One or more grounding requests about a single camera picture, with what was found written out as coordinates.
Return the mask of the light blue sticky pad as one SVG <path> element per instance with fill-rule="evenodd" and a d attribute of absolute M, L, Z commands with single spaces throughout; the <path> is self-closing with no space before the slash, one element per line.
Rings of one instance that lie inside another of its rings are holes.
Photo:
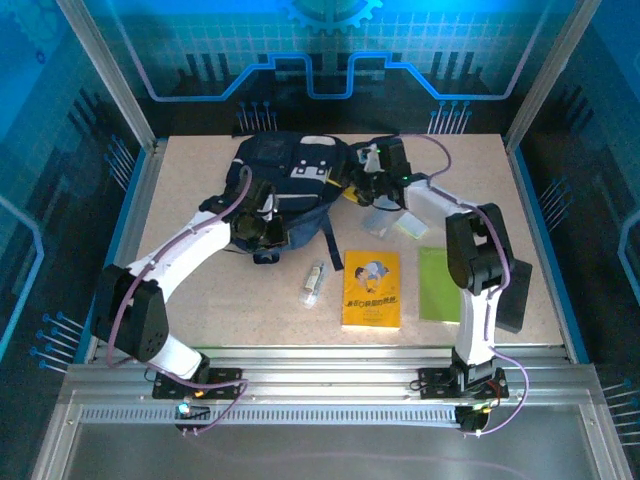
<path fill-rule="evenodd" d="M 384 239 L 401 216 L 400 211 L 373 209 L 361 223 L 361 228 L 377 239 Z"/>

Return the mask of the white sticky pad green edge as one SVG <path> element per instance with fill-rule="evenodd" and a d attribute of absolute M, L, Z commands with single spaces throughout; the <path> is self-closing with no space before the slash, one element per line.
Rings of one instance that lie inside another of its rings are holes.
<path fill-rule="evenodd" d="M 429 227 L 410 212 L 403 213 L 395 222 L 395 226 L 413 239 L 420 239 Z"/>

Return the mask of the clear packet with glue stick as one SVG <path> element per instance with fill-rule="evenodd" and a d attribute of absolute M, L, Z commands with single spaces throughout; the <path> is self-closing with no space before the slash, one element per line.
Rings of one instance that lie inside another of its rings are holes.
<path fill-rule="evenodd" d="M 325 277 L 326 263 L 324 261 L 314 262 L 299 293 L 299 301 L 305 308 L 311 309 L 316 304 Z"/>

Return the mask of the navy blue backpack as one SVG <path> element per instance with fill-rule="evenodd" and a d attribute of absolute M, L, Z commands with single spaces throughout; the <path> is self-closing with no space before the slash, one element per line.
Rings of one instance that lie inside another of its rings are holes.
<path fill-rule="evenodd" d="M 267 222 L 266 237 L 270 246 L 284 234 L 271 234 L 269 222 L 280 215 L 290 235 L 288 250 L 242 250 L 250 254 L 258 265 L 271 265 L 280 255 L 306 246 L 317 233 L 326 240 L 331 263 L 336 271 L 344 268 L 329 211 L 346 189 L 341 178 L 355 165 L 355 150 L 337 137 L 306 135 L 297 132 L 272 131 L 257 133 L 242 141 L 236 151 L 225 178 L 222 194 L 205 199 L 201 212 L 218 214 L 235 201 L 246 181 L 243 168 L 255 180 L 266 180 L 276 188 L 273 212 L 260 216 Z M 226 218 L 230 221 L 240 213 L 249 213 L 242 202 Z"/>

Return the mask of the yellow book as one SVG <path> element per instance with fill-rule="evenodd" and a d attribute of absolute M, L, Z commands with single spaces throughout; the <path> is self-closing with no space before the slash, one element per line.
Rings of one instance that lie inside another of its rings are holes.
<path fill-rule="evenodd" d="M 398 330 L 401 327 L 400 273 L 397 252 L 347 251 L 342 326 Z"/>

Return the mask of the green notebook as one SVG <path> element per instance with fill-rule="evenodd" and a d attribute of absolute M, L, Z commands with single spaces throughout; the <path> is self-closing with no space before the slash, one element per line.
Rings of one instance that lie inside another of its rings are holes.
<path fill-rule="evenodd" d="M 419 250 L 419 318 L 457 325 L 460 321 L 460 290 L 453 281 L 445 249 Z"/>

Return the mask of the black pencil case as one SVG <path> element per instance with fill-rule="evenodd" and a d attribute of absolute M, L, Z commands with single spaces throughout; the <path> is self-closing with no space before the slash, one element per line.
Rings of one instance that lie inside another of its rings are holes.
<path fill-rule="evenodd" d="M 522 260 L 514 260 L 509 286 L 500 296 L 496 327 L 509 333 L 520 333 L 526 311 L 533 266 Z"/>

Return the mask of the black connector board with LED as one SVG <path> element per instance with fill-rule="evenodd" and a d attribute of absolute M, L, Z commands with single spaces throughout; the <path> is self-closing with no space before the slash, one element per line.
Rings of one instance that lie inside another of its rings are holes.
<path fill-rule="evenodd" d="M 454 414 L 458 429 L 464 434 L 480 435 L 489 425 L 492 410 L 489 405 L 456 406 Z"/>
<path fill-rule="evenodd" d="M 211 420 L 211 408 L 206 405 L 194 405 L 181 402 L 175 407 L 175 427 L 183 434 L 195 434 L 206 427 Z"/>

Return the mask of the grey metal tray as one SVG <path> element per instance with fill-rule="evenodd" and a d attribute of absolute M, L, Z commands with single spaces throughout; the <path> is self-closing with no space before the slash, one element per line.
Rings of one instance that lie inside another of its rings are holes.
<path fill-rule="evenodd" d="M 428 426 L 88 424 L 57 406 L 28 480 L 640 480 L 603 405 L 508 407 L 477 438 Z"/>

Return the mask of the aluminium side rail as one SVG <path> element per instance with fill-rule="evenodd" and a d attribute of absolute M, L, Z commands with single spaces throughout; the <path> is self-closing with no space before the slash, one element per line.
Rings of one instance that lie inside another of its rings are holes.
<path fill-rule="evenodd" d="M 140 152 L 107 250 L 106 266 L 126 266 L 138 258 L 138 249 L 167 146 L 168 139 L 161 138 L 153 153 Z"/>
<path fill-rule="evenodd" d="M 513 176 L 513 189 L 518 193 L 521 211 L 507 211 L 513 224 L 509 233 L 514 236 L 514 253 L 533 266 L 529 298 L 522 331 L 513 334 L 498 332 L 501 344 L 547 347 L 555 356 L 565 351 L 572 363 L 584 359 L 582 337 L 578 332 L 574 309 L 562 278 L 550 234 L 537 201 L 533 182 L 519 150 L 506 154 Z"/>

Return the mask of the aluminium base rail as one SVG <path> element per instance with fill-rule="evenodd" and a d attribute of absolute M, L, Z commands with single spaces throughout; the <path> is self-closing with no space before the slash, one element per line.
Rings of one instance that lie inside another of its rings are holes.
<path fill-rule="evenodd" d="M 594 366 L 570 362 L 547 348 L 502 346 L 509 385 L 508 405 L 601 404 L 604 395 Z M 235 367 L 249 382 L 243 404 L 416 405 L 420 396 L 409 383 L 422 367 L 447 367 L 449 348 L 419 346 L 321 346 L 209 348 L 215 367 Z M 520 362 L 519 367 L 509 363 Z M 60 404 L 151 403 L 152 386 L 144 366 L 109 368 L 104 358 L 68 368 L 58 396 Z"/>

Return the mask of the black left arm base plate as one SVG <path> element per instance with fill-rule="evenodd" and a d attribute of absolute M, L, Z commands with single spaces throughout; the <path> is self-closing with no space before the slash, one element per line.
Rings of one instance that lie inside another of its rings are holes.
<path fill-rule="evenodd" d="M 240 380 L 240 368 L 213 368 L 209 371 L 207 384 L 219 384 Z M 235 382 L 230 386 L 217 387 L 211 390 L 195 389 L 171 380 L 160 373 L 156 374 L 152 390 L 152 398 L 159 400 L 233 400 L 240 393 L 240 385 Z"/>

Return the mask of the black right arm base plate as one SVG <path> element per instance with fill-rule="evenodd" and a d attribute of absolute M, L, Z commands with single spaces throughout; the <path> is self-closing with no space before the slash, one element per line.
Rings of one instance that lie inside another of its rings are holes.
<path fill-rule="evenodd" d="M 417 378 L 409 383 L 409 389 L 427 399 L 508 399 L 509 387 L 502 368 L 494 370 L 493 375 L 480 380 L 473 386 L 462 386 L 461 375 L 450 368 L 421 368 Z"/>

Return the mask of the aluminium frame post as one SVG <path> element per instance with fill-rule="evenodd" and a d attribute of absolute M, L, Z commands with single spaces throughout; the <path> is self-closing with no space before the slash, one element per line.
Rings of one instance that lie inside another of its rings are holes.
<path fill-rule="evenodd" d="M 560 74 L 566 68 L 571 55 L 591 23 L 601 2 L 602 0 L 575 0 L 573 9 L 560 29 L 552 48 L 507 131 L 505 151 L 508 155 L 515 153 L 515 150 L 531 127 Z"/>
<path fill-rule="evenodd" d="M 83 0 L 55 0 L 141 148 L 152 155 L 157 139 Z"/>

